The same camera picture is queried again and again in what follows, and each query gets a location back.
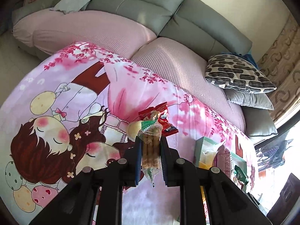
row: brown pants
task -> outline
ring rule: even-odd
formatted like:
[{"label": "brown pants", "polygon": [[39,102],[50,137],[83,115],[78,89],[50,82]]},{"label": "brown pants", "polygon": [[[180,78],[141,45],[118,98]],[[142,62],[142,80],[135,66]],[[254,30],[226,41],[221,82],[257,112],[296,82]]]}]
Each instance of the brown pants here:
[{"label": "brown pants", "polygon": [[103,73],[100,76],[96,77],[96,74],[102,68],[103,63],[97,62],[85,71],[83,71],[81,74],[79,74],[72,81],[72,83],[87,87],[90,90],[94,91],[97,95],[99,95],[110,83],[106,73]]}]

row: brown patterned curtain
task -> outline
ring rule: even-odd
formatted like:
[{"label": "brown patterned curtain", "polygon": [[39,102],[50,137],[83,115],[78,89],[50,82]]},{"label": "brown patterned curtain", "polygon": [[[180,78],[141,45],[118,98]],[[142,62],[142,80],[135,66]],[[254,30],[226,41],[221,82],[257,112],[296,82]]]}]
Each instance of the brown patterned curtain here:
[{"label": "brown patterned curtain", "polygon": [[268,93],[276,124],[300,106],[300,28],[290,14],[281,34],[257,65],[277,90]]}]

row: red snack package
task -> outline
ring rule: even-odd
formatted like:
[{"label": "red snack package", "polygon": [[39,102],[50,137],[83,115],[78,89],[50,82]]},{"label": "red snack package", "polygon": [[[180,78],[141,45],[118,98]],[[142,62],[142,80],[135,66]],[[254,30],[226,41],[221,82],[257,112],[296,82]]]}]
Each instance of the red snack package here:
[{"label": "red snack package", "polygon": [[163,126],[162,136],[169,136],[178,133],[178,129],[168,122],[168,105],[167,102],[161,103],[156,107],[149,107],[139,112],[140,120],[149,120],[160,113],[158,122]]}]

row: patterned pillow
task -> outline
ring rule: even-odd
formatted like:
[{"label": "patterned pillow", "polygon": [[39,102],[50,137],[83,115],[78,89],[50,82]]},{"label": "patterned pillow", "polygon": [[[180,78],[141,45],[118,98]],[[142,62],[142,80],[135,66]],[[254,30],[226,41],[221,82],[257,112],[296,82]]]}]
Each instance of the patterned pillow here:
[{"label": "patterned pillow", "polygon": [[259,94],[276,90],[276,86],[251,63],[229,54],[209,58],[205,79],[220,88],[242,93]]}]

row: pink bow tie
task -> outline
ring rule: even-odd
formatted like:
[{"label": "pink bow tie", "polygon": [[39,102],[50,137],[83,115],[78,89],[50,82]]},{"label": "pink bow tie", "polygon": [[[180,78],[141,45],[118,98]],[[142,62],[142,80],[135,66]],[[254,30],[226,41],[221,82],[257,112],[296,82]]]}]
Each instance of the pink bow tie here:
[{"label": "pink bow tie", "polygon": [[57,108],[57,109],[55,110],[55,112],[58,113],[58,114],[60,114],[63,118],[65,118],[66,115],[67,115],[66,112],[62,112],[59,108]]}]

